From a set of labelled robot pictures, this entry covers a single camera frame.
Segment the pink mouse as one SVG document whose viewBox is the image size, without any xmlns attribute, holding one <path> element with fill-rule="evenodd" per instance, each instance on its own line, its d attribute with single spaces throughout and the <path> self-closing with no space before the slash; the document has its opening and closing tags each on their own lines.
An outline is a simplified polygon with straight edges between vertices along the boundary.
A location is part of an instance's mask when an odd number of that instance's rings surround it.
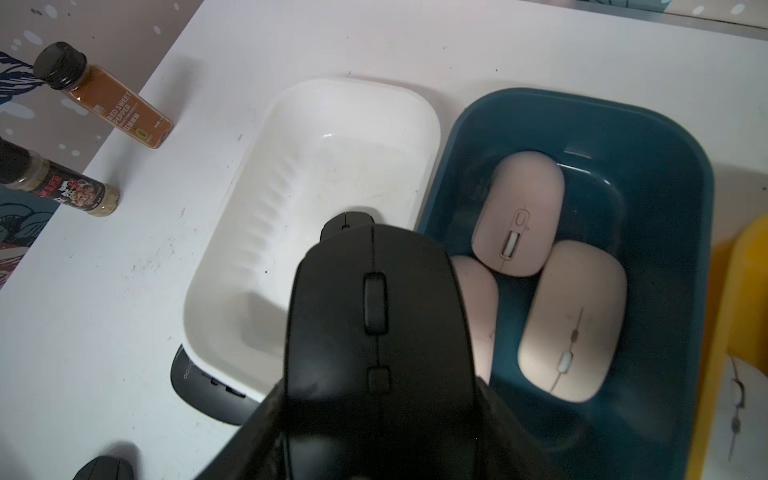
<svg viewBox="0 0 768 480">
<path fill-rule="evenodd" d="M 490 382 L 499 307 L 499 290 L 492 273 L 474 258 L 450 258 L 461 290 L 472 343 L 475 374 Z"/>
<path fill-rule="evenodd" d="M 513 277 L 537 274 L 549 256 L 565 192 L 564 174 L 547 155 L 522 151 L 494 169 L 471 247 L 488 268 Z"/>
<path fill-rule="evenodd" d="M 518 366 L 538 389 L 583 403 L 602 387 L 621 333 L 627 276 L 609 253 L 563 240 L 542 270 L 518 348 Z"/>
</svg>

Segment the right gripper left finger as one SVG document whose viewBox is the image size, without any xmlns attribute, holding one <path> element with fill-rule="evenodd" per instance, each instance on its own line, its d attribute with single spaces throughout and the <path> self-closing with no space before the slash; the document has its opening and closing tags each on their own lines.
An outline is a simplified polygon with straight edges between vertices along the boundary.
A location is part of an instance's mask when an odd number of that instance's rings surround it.
<svg viewBox="0 0 768 480">
<path fill-rule="evenodd" d="M 284 406 L 285 387 L 280 380 L 196 479 L 285 479 Z"/>
</svg>

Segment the white mouse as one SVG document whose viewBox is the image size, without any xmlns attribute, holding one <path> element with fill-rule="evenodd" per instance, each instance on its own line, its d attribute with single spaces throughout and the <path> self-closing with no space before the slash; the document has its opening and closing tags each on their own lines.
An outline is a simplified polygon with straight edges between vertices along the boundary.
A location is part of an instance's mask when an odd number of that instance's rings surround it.
<svg viewBox="0 0 768 480">
<path fill-rule="evenodd" d="M 767 477 L 767 377 L 727 356 L 701 477 Z"/>
</svg>

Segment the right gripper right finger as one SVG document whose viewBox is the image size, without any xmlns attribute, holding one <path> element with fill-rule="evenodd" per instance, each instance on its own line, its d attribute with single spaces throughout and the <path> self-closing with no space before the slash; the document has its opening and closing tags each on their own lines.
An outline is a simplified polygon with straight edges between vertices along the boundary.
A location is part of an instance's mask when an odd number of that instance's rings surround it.
<svg viewBox="0 0 768 480">
<path fill-rule="evenodd" d="M 475 378 L 475 403 L 476 479 L 568 479 L 480 377 Z"/>
</svg>

